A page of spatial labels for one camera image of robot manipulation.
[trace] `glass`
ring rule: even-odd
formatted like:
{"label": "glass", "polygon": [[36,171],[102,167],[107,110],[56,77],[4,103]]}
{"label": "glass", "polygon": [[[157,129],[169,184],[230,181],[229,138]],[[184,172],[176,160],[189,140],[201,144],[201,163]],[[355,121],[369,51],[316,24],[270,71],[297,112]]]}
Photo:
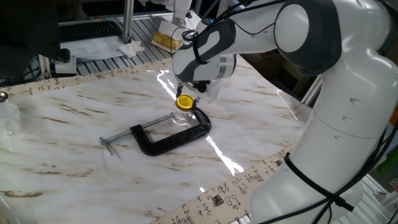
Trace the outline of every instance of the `glass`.
{"label": "glass", "polygon": [[189,121],[192,117],[191,111],[183,111],[178,108],[176,105],[173,107],[174,117],[172,117],[174,123],[180,126],[189,126]]}
{"label": "glass", "polygon": [[0,92],[0,134],[14,136],[22,131],[19,108],[5,92]]}

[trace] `keyboard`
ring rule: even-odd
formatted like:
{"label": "keyboard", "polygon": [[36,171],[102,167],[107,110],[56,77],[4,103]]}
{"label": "keyboard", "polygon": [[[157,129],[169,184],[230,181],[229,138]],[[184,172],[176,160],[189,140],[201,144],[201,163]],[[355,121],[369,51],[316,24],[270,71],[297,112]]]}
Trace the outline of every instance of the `keyboard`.
{"label": "keyboard", "polygon": [[58,33],[60,41],[66,42],[119,35],[122,33],[122,30],[114,21],[99,21],[58,26]]}

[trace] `marble table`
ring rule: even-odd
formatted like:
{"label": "marble table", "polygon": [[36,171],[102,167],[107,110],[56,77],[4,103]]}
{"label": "marble table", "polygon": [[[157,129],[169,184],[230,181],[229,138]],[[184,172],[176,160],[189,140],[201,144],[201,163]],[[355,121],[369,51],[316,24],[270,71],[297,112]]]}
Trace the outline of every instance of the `marble table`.
{"label": "marble table", "polygon": [[[114,156],[100,144],[169,114],[175,92],[165,69],[16,99],[24,130],[0,139],[3,212],[21,224],[149,223],[299,141],[310,112],[238,57],[217,101],[198,106],[209,135],[157,157],[132,137],[112,143]],[[158,140],[171,125],[147,131]]]}

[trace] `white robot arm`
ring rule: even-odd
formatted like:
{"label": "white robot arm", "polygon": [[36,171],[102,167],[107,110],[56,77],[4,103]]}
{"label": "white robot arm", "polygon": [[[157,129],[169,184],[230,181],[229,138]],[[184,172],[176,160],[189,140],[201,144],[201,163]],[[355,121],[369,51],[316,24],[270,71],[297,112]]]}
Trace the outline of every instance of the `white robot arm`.
{"label": "white robot arm", "polygon": [[[383,0],[256,1],[202,21],[193,41],[174,54],[172,66],[176,79],[208,101],[215,100],[220,79],[232,75],[234,53],[278,48],[304,74],[321,75],[322,91],[289,159],[334,194],[368,164],[398,102],[398,68],[377,53],[394,39],[397,18]],[[361,196],[360,184],[341,194],[350,205]],[[326,201],[283,163],[252,196],[252,223],[325,223],[347,212],[340,202],[330,203],[333,216],[320,213]]]}

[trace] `wire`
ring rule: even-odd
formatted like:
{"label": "wire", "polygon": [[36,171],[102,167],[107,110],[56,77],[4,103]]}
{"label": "wire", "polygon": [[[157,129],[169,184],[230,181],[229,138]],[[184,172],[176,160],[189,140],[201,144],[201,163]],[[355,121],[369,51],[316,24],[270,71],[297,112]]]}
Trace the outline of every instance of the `wire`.
{"label": "wire", "polygon": [[[383,145],[383,139],[384,139],[384,135],[386,133],[386,130],[384,130],[384,132],[381,134],[381,137],[379,139],[379,142],[376,146],[376,149],[372,152],[372,154],[368,157],[368,159],[366,160],[365,164],[362,166],[361,170],[344,186],[342,187],[339,191],[337,191],[336,195],[340,195],[343,192],[347,191],[348,189],[350,189],[353,185],[355,185],[356,183],[358,183],[376,164],[377,162],[381,159],[381,157],[384,155],[384,153],[386,152],[387,148],[389,147],[392,139],[394,138],[396,132],[398,131],[398,124],[396,124],[394,126],[394,129],[392,130],[390,136],[388,137],[387,142],[385,143],[384,147],[381,149],[382,145]],[[309,210],[312,210],[314,208],[319,207],[320,205],[327,203],[323,209],[320,211],[320,213],[317,215],[317,217],[314,219],[313,224],[317,223],[319,221],[319,219],[323,216],[323,214],[330,209],[330,217],[329,217],[329,222],[331,222],[331,208],[330,205],[332,205],[332,201],[330,201],[329,199],[323,199],[322,201],[315,203],[307,208],[303,208],[299,211],[296,212],[292,212],[286,215],[282,215],[280,217],[277,218],[273,218],[271,220],[262,222],[260,224],[271,224],[286,218],[290,218],[296,215],[300,215],[302,213],[305,213]]]}
{"label": "wire", "polygon": [[172,32],[172,36],[171,36],[171,38],[170,38],[170,55],[172,56],[172,59],[173,59],[173,55],[174,55],[174,53],[173,53],[173,48],[172,48],[173,36],[174,36],[174,32],[177,31],[178,29],[187,29],[187,30],[191,30],[191,29],[186,28],[186,27],[177,27],[177,28],[175,28],[175,30]]}
{"label": "wire", "polygon": [[273,22],[273,23],[269,24],[268,26],[266,26],[264,29],[260,30],[259,32],[251,33],[251,32],[249,32],[249,31],[243,29],[241,26],[239,26],[239,25],[238,25],[235,21],[233,21],[232,19],[229,19],[229,20],[231,20],[233,23],[235,23],[235,25],[236,25],[237,27],[239,27],[243,32],[245,32],[245,33],[247,33],[247,34],[250,34],[250,35],[257,35],[257,34],[261,33],[262,31],[264,31],[264,30],[270,28],[270,26],[275,25],[275,22]]}
{"label": "wire", "polygon": [[216,25],[217,23],[219,23],[219,22],[222,21],[223,19],[228,19],[228,18],[230,18],[231,16],[234,16],[234,15],[237,15],[237,14],[240,14],[240,13],[252,11],[252,10],[255,10],[255,9],[260,9],[260,8],[262,8],[262,7],[272,6],[272,5],[275,5],[275,4],[282,3],[282,2],[286,2],[286,0],[275,0],[275,1],[268,2],[268,3],[264,3],[264,4],[257,5],[257,6],[252,6],[252,7],[247,7],[247,8],[245,8],[245,9],[241,9],[241,10],[238,10],[238,11],[235,11],[235,12],[231,12],[232,9],[234,9],[234,8],[236,8],[236,7],[240,6],[240,5],[242,5],[241,3],[235,4],[235,5],[233,5],[231,8],[229,8],[227,11],[223,12],[219,17],[217,17],[217,18],[213,21],[212,24],[208,25],[208,26],[203,30],[202,33],[204,33],[205,31],[207,31],[208,29],[210,29],[211,27],[213,27],[214,25]]}
{"label": "wire", "polygon": [[6,86],[10,86],[10,85],[20,85],[20,84],[25,84],[25,83],[29,83],[29,82],[36,81],[36,78],[38,78],[41,74],[42,74],[42,71],[39,71],[39,72],[36,74],[36,76],[33,77],[33,78],[29,78],[29,79],[21,80],[21,81],[12,81],[12,80],[9,80],[9,81],[6,81],[6,82],[2,82],[2,83],[0,83],[0,84],[1,84],[1,85],[0,85],[0,88],[6,87]]}
{"label": "wire", "polygon": [[327,224],[330,224],[331,222],[331,217],[333,216],[332,212],[331,212],[331,207],[329,207],[329,220]]}

